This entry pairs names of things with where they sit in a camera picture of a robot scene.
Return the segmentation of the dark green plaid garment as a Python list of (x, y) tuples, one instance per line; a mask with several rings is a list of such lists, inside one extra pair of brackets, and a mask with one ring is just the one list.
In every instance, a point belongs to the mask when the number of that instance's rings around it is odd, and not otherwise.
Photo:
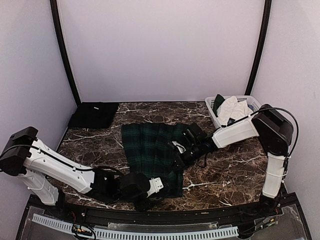
[(131, 123), (121, 126), (121, 139), (131, 172), (149, 178), (165, 178), (170, 184), (167, 198), (183, 196), (183, 171), (172, 171), (169, 166), (179, 153), (169, 146), (169, 141), (182, 136), (183, 127), (178, 123)]

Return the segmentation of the white laundry basket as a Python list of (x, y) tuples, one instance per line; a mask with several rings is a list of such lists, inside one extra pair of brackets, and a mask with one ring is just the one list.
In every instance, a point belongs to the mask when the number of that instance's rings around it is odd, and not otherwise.
[(250, 95), (211, 96), (205, 99), (209, 116), (216, 129), (232, 121), (240, 120), (261, 108), (261, 104)]

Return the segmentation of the black t-shirt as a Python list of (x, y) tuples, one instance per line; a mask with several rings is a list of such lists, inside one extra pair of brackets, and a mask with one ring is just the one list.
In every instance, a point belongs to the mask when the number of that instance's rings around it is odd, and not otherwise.
[(68, 128), (107, 129), (119, 105), (118, 102), (82, 102), (72, 114)]

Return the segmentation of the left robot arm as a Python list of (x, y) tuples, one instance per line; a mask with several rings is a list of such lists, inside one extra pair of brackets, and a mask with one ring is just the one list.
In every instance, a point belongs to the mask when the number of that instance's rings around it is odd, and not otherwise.
[(89, 167), (76, 163), (50, 149), (38, 138), (38, 130), (33, 126), (9, 137), (0, 154), (0, 170), (21, 179), (60, 218), (67, 218), (71, 208), (64, 202), (63, 191), (46, 177), (106, 205), (134, 203), (140, 211), (148, 208), (150, 198), (159, 197), (165, 189), (161, 177), (147, 177), (135, 172), (123, 174), (110, 166)]

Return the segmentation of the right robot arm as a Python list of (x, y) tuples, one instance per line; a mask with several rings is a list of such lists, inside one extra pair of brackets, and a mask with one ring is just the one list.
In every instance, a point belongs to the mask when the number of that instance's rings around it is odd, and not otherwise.
[(254, 113), (222, 125), (211, 135), (193, 123), (185, 128), (181, 138), (169, 142), (177, 153), (173, 166), (180, 170), (195, 164), (208, 153), (257, 137), (268, 161), (262, 188), (262, 195), (266, 198), (255, 205), (255, 213), (266, 217), (275, 208), (272, 199), (277, 197), (286, 176), (293, 151), (291, 145), (297, 143), (292, 137), (298, 126), (285, 118), (281, 114), (283, 111), (282, 108), (264, 104)]

